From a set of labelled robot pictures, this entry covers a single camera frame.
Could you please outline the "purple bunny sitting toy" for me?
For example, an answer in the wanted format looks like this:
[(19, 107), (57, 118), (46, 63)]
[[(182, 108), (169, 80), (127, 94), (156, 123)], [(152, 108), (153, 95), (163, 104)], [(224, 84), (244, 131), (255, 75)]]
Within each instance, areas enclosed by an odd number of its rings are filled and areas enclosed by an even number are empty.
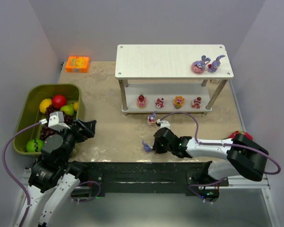
[(145, 152), (152, 152), (153, 151), (153, 146), (150, 146), (145, 142), (145, 140), (142, 141), (143, 149)]

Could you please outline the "pink bear santa hat toy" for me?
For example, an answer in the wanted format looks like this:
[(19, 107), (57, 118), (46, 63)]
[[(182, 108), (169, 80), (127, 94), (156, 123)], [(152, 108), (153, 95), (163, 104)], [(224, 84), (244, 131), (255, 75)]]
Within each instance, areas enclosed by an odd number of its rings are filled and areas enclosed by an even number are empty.
[(161, 109), (164, 107), (164, 98), (157, 98), (156, 102), (155, 102), (155, 107), (157, 109)]

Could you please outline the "pink bear sunflower toy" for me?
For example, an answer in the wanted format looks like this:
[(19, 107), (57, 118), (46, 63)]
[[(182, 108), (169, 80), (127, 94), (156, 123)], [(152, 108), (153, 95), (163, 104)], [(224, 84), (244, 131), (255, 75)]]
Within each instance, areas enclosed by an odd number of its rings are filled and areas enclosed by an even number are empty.
[(174, 98), (173, 106), (174, 106), (176, 109), (182, 108), (184, 104), (185, 104), (185, 98), (184, 98), (184, 97), (182, 97), (182, 96), (176, 96), (176, 97)]

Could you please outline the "pink bear strawberry donut toy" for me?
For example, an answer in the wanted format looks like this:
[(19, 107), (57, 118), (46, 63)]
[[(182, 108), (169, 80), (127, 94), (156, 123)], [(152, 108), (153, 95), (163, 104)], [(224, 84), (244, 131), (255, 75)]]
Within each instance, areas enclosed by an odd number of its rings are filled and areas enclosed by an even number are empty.
[(146, 97), (144, 96), (144, 94), (140, 94), (137, 97), (137, 102), (136, 102), (138, 108), (145, 108), (146, 107)]

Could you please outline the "pink bear cake toy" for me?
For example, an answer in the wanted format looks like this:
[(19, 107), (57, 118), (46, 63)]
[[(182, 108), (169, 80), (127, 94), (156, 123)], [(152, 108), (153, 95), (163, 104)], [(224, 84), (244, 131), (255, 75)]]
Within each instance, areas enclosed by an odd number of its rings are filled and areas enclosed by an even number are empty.
[(192, 101), (191, 107), (194, 108), (194, 109), (200, 109), (201, 108), (201, 102), (202, 102), (202, 98), (199, 96)]

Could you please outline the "purple bunny pink donut toy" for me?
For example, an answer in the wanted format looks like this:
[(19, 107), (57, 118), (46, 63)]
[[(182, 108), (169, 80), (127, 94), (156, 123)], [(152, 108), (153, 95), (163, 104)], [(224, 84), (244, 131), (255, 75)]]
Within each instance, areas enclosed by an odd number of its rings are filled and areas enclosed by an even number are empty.
[(195, 61), (192, 63), (192, 66), (191, 66), (192, 72), (197, 73), (197, 74), (204, 73), (205, 67), (210, 61), (211, 59), (209, 57), (202, 55), (201, 60)]

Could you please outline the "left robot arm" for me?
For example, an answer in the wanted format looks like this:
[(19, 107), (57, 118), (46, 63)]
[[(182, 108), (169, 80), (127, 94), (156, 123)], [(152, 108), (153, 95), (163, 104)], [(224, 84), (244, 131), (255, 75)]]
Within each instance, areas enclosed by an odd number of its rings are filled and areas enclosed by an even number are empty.
[(75, 119), (67, 125), (51, 116), (48, 128), (55, 131), (41, 149), (28, 180), (28, 212), (25, 227), (47, 227), (53, 213), (71, 196), (71, 192), (85, 178), (87, 166), (69, 162), (75, 145), (95, 136), (96, 120), (84, 122)]

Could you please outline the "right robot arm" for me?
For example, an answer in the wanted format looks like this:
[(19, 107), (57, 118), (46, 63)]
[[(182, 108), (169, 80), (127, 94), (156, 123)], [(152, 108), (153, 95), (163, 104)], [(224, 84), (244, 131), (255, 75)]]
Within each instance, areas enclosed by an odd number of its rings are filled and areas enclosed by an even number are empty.
[(244, 134), (223, 140), (200, 140), (177, 137), (166, 127), (155, 132), (153, 150), (158, 154), (170, 152), (178, 158), (223, 159), (223, 162), (208, 164), (205, 175), (215, 180), (241, 175), (255, 182), (262, 180), (269, 155), (266, 149)]

